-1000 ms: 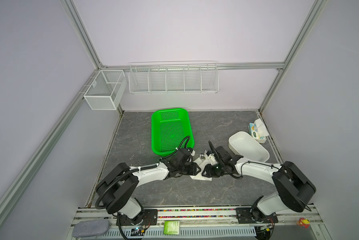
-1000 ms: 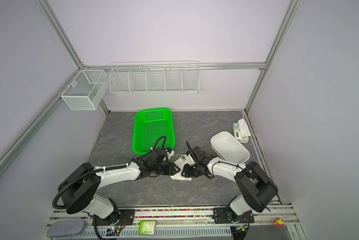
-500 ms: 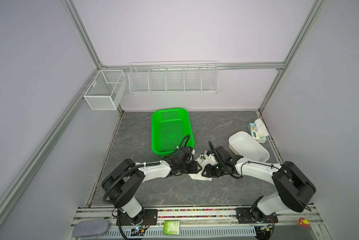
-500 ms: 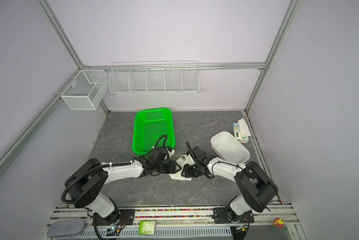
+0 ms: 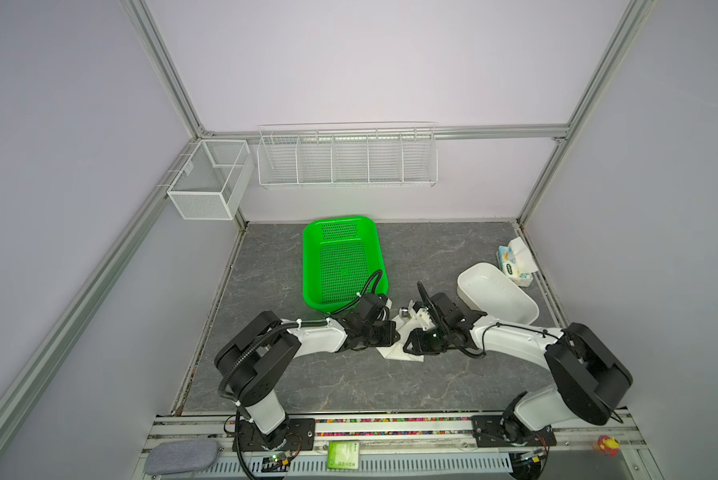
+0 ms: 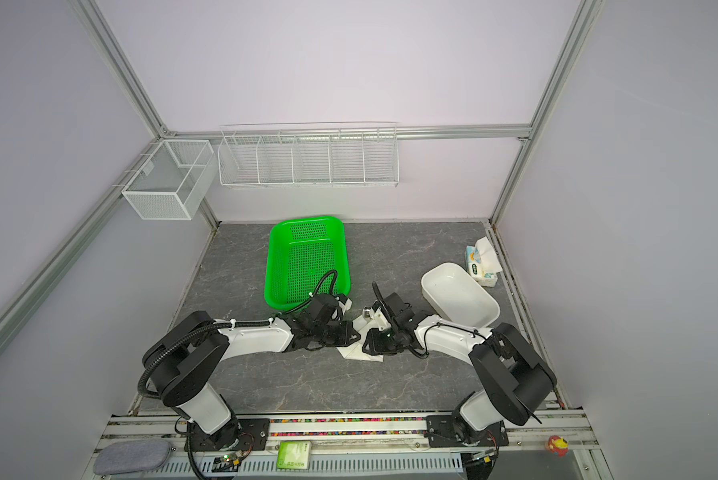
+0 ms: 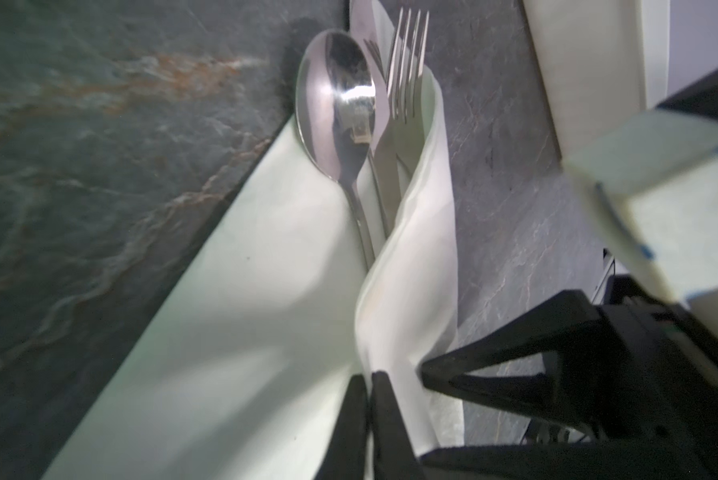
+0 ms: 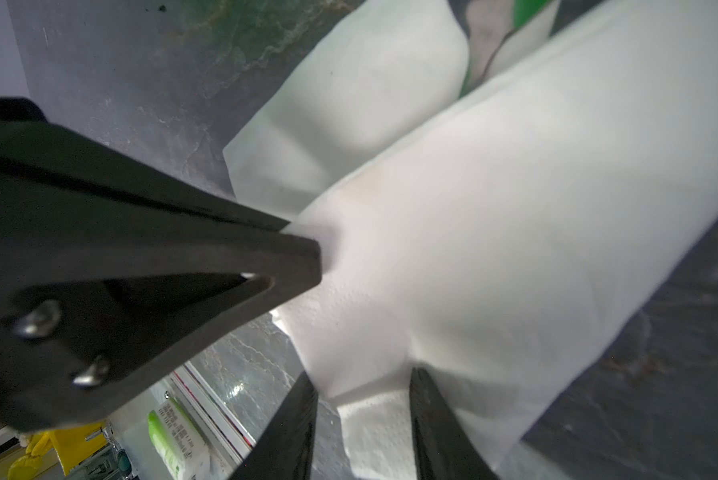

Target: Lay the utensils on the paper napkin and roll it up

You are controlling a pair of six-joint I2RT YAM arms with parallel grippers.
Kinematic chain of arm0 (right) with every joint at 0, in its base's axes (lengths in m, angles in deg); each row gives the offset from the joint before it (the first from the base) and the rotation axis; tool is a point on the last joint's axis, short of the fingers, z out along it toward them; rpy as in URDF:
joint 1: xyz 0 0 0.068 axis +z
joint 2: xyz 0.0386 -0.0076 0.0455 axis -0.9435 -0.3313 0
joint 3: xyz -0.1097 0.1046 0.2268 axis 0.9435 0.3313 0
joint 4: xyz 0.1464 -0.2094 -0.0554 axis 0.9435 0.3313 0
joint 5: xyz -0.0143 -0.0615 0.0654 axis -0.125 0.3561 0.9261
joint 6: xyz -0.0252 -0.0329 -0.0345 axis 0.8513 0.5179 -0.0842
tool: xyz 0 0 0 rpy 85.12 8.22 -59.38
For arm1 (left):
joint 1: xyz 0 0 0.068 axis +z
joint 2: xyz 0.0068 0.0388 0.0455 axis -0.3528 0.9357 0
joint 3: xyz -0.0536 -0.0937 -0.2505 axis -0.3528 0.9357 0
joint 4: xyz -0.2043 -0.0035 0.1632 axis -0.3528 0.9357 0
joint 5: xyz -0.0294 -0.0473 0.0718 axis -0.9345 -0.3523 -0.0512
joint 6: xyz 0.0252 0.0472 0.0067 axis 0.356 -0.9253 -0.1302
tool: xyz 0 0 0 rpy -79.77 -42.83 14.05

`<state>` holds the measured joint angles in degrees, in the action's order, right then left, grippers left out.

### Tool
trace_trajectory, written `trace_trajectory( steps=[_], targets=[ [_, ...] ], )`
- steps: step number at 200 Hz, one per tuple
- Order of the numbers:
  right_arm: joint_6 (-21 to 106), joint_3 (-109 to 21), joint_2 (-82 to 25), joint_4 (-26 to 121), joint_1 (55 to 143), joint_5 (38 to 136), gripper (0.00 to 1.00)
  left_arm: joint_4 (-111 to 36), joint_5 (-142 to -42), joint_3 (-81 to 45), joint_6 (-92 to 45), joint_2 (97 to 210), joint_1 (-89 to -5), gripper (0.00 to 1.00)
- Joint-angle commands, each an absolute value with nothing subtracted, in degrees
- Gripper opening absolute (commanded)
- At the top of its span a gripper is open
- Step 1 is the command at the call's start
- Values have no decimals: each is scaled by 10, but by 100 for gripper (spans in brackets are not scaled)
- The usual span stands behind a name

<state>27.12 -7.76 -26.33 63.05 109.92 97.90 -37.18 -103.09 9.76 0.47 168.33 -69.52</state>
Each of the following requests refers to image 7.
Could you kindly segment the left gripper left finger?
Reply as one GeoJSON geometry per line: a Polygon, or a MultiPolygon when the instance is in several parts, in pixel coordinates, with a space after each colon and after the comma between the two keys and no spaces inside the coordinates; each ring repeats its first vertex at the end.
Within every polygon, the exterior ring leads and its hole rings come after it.
{"type": "Polygon", "coordinates": [[[365,378],[351,377],[335,428],[316,480],[362,480],[370,432],[369,396],[365,378]]]}

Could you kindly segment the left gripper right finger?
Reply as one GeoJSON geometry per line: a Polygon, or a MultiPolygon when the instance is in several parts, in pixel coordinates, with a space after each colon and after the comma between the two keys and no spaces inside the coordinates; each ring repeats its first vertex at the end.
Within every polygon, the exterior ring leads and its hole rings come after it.
{"type": "Polygon", "coordinates": [[[370,400],[373,432],[373,473],[375,479],[426,478],[416,457],[396,400],[389,375],[372,374],[370,400]]]}

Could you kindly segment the white paper napkin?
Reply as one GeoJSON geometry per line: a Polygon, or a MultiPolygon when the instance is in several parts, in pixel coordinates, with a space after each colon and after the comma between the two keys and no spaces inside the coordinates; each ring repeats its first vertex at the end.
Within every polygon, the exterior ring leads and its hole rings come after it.
{"type": "Polygon", "coordinates": [[[133,351],[46,471],[49,479],[311,479],[349,379],[388,373],[413,450],[464,441],[463,405],[420,364],[457,338],[458,258],[444,102],[423,77],[425,145],[367,266],[342,190],[288,122],[133,351]]]}

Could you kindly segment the silver spoon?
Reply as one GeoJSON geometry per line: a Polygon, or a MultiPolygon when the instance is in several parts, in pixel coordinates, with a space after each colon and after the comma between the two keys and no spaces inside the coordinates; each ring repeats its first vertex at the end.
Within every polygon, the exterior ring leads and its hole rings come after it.
{"type": "Polygon", "coordinates": [[[348,33],[326,30],[311,40],[298,71],[295,112],[313,164],[347,197],[371,267],[375,253],[358,178],[375,127],[376,87],[364,52],[348,33]]]}

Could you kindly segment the silver fork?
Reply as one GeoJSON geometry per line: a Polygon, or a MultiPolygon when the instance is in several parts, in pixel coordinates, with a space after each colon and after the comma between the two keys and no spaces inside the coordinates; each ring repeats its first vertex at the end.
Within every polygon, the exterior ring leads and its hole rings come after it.
{"type": "Polygon", "coordinates": [[[394,32],[388,72],[391,118],[409,123],[421,114],[430,13],[402,8],[394,32]]]}

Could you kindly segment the silver table knife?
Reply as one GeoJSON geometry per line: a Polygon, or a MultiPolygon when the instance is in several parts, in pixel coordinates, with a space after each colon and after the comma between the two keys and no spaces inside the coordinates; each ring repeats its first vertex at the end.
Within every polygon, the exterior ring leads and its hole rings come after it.
{"type": "Polygon", "coordinates": [[[375,85],[376,115],[370,147],[370,163],[379,196],[385,235],[390,237],[395,226],[402,195],[395,157],[395,144],[389,127],[390,105],[387,80],[372,1],[351,2],[350,33],[367,56],[369,70],[375,85]]]}

